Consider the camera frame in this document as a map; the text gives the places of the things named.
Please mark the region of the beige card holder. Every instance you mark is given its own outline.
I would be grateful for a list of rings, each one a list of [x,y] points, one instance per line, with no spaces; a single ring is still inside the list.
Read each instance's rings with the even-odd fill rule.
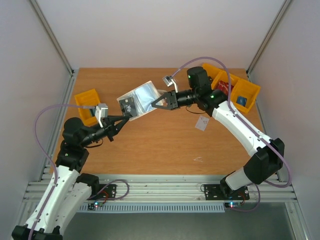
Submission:
[[[152,107],[152,102],[156,100],[163,92],[165,92],[165,90],[157,89],[152,81],[148,81],[136,87],[135,89],[123,94],[116,100],[119,104],[119,100],[134,97],[135,105],[137,108],[137,117],[129,118],[129,121],[134,121],[154,111],[155,108]]]

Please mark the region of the teal credit card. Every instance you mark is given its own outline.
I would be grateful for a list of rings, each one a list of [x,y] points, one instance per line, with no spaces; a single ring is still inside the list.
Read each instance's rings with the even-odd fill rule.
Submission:
[[[95,108],[90,108],[89,111],[90,111],[90,114],[92,117],[96,116],[96,109]]]

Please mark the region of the white patterned card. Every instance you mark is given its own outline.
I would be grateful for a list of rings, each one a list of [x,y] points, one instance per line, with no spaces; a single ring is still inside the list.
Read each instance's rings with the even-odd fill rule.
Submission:
[[[205,129],[209,123],[209,120],[210,120],[209,118],[200,115],[196,124],[195,124],[195,128],[198,130],[201,130],[201,131],[205,131]]]

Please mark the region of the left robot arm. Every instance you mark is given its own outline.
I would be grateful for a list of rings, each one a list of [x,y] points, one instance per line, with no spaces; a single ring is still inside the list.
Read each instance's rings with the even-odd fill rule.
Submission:
[[[107,116],[101,123],[85,126],[78,117],[69,118],[53,175],[39,204],[24,225],[12,231],[14,240],[61,240],[79,207],[101,193],[99,177],[82,173],[89,156],[88,147],[104,138],[113,141],[129,121],[127,116]]]

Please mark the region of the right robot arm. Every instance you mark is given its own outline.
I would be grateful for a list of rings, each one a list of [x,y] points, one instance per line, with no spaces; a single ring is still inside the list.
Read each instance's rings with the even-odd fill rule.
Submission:
[[[271,139],[250,123],[228,97],[219,89],[212,89],[207,71],[201,67],[187,70],[189,89],[168,91],[152,102],[152,107],[176,110],[196,104],[198,108],[226,127],[241,143],[250,159],[227,176],[219,184],[224,198],[234,197],[240,188],[249,184],[261,184],[283,167],[284,143]]]

